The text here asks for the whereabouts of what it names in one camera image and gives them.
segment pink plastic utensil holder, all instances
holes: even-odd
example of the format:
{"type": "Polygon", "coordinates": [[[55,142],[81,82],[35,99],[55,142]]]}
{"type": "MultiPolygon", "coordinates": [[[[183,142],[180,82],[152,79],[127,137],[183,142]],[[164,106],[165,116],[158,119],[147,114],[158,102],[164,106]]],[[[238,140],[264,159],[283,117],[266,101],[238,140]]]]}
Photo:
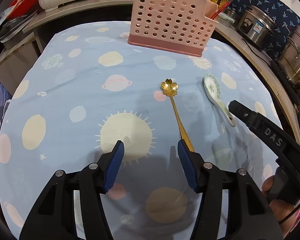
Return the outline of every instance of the pink plastic utensil holder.
{"type": "Polygon", "coordinates": [[[201,57],[217,9],[208,0],[134,0],[128,43],[201,57]]]}

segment spoon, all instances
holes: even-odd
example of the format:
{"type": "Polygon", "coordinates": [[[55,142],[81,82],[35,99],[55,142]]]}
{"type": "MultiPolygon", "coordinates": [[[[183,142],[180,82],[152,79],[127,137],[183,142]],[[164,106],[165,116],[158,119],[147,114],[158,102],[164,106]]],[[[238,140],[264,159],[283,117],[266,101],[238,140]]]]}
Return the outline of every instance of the spoon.
{"type": "Polygon", "coordinates": [[[202,83],[204,91],[206,92],[210,102],[213,103],[215,106],[219,107],[219,109],[224,114],[231,127],[235,127],[236,124],[234,122],[233,116],[231,115],[229,110],[226,108],[226,105],[222,102],[220,98],[221,90],[216,77],[211,74],[205,74],[202,83]]]}
{"type": "Polygon", "coordinates": [[[186,129],[182,125],[181,119],[180,119],[178,111],[177,111],[176,104],[174,103],[174,100],[173,100],[173,96],[175,96],[178,93],[177,92],[178,87],[179,86],[177,85],[177,83],[172,82],[171,79],[166,79],[165,82],[161,83],[161,89],[163,90],[163,93],[167,97],[170,97],[170,99],[171,99],[171,103],[172,103],[172,106],[173,106],[173,111],[174,111],[174,114],[175,114],[177,122],[178,122],[181,139],[185,140],[185,143],[188,146],[189,150],[191,152],[194,152],[194,148],[192,146],[190,138],[189,138],[189,136],[186,132],[186,129]]]}

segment sticker on pot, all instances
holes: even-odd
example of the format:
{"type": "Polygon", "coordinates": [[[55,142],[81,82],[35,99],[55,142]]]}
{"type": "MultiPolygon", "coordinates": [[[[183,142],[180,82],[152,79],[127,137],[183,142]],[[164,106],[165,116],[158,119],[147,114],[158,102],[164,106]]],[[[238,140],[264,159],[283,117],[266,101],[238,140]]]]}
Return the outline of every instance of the sticker on pot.
{"type": "Polygon", "coordinates": [[[263,28],[263,24],[261,22],[257,22],[256,25],[253,27],[253,30],[256,32],[256,33],[260,33],[262,31],[262,28],[263,28]]]}

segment light blue tablecloth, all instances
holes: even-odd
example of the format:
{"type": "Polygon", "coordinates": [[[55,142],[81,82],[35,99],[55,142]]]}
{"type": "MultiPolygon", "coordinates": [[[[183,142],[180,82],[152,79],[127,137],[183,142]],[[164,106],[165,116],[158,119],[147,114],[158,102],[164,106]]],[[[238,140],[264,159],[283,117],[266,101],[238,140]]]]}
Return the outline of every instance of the light blue tablecloth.
{"type": "MultiPolygon", "coordinates": [[[[190,238],[201,196],[176,153],[178,124],[160,90],[166,78],[179,85],[179,115],[205,161],[245,168],[259,187],[275,171],[274,153],[238,119],[230,127],[202,89],[212,73],[225,103],[235,99],[280,126],[269,92],[239,54],[213,39],[201,58],[131,46],[129,31],[130,22],[99,22],[56,34],[17,89],[0,133],[0,201],[16,237],[56,170],[80,171],[120,139],[124,163],[102,196],[114,239],[190,238]]],[[[75,199],[84,237],[78,192],[75,199]]],[[[226,208],[224,201],[220,236],[226,208]]]]}

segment gold flower-shaped spoon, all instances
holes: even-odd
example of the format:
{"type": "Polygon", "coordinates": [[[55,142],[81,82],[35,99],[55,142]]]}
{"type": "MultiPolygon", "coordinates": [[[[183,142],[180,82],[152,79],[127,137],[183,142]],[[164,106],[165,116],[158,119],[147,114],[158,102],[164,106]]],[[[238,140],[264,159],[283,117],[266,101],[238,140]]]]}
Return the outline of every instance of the gold flower-shaped spoon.
{"type": "Polygon", "coordinates": [[[170,99],[171,99],[171,103],[172,103],[172,106],[173,106],[174,114],[176,115],[176,118],[177,118],[177,122],[178,122],[179,130],[180,130],[181,139],[185,140],[185,142],[186,142],[189,150],[191,152],[194,152],[194,148],[192,146],[190,138],[189,138],[189,136],[188,136],[185,128],[182,125],[182,122],[180,120],[180,117],[179,117],[179,114],[178,114],[178,111],[177,111],[176,104],[174,103],[174,100],[173,100],[173,96],[175,96],[177,94],[177,88],[178,87],[179,86],[177,85],[177,83],[172,82],[171,79],[166,79],[165,82],[161,83],[161,89],[163,90],[163,93],[167,97],[170,97],[170,99]]]}

